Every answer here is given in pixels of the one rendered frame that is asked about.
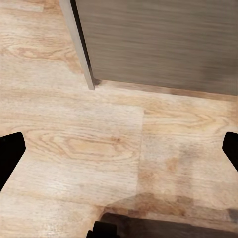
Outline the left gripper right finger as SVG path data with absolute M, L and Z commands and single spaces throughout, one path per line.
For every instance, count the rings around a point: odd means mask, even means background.
M 238 172 L 238 134 L 226 132 L 222 149 Z

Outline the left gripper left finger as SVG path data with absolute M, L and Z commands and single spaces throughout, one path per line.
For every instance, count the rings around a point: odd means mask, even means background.
M 25 151 L 22 132 L 0 137 L 0 192 Z

